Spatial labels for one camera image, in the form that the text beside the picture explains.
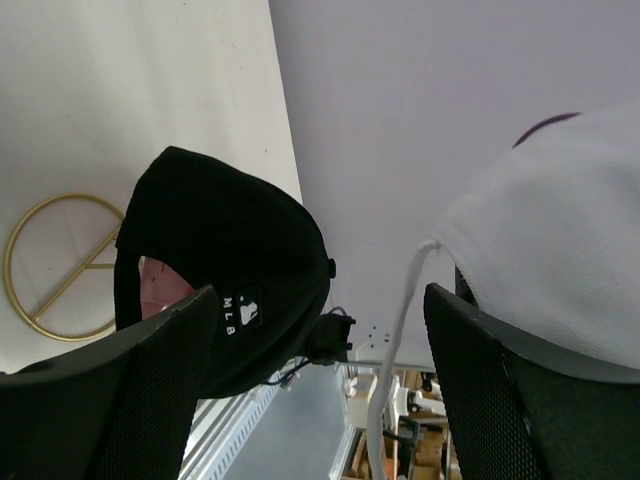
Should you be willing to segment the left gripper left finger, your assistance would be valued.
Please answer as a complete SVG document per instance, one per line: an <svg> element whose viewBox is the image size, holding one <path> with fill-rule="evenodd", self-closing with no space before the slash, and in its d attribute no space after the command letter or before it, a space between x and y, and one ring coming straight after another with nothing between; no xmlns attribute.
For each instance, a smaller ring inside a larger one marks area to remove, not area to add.
<svg viewBox="0 0 640 480"><path fill-rule="evenodd" d="M1 376L4 479L176 479L218 299L160 314Z"/></svg>

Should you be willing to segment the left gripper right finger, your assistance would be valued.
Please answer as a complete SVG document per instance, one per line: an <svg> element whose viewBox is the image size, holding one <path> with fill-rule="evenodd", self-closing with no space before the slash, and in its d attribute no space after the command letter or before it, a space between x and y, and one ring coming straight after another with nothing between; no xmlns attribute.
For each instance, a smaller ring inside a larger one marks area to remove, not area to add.
<svg viewBox="0 0 640 480"><path fill-rule="evenodd" d="M543 340L436 283L423 312L463 478L638 478L638 370Z"/></svg>

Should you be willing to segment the pink baseball cap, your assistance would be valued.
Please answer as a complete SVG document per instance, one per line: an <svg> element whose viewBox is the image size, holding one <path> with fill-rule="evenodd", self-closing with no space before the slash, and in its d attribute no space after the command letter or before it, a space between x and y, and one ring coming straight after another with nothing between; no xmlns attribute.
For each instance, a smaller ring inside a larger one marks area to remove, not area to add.
<svg viewBox="0 0 640 480"><path fill-rule="evenodd" d="M194 292L194 288L168 264L150 257L144 259L140 282L143 320L158 314Z"/></svg>

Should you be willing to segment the white baseball cap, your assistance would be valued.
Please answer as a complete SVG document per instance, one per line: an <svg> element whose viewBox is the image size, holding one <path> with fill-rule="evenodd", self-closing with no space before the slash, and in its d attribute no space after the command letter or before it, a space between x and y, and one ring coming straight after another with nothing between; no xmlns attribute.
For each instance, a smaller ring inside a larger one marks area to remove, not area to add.
<svg viewBox="0 0 640 480"><path fill-rule="evenodd" d="M426 258L449 292L543 340L639 372L639 106L554 117L479 174L417 249L367 413L374 478L382 414Z"/></svg>

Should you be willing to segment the black baseball cap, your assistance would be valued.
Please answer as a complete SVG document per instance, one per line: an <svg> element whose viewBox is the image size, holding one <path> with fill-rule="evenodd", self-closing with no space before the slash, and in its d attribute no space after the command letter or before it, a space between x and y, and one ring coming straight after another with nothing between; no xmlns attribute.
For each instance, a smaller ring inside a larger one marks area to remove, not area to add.
<svg viewBox="0 0 640 480"><path fill-rule="evenodd" d="M166 148L138 180L116 241L118 329L142 318L138 263L168 264L219 299L200 395L232 397L295 357L336 266L311 214L278 187L215 158Z"/></svg>

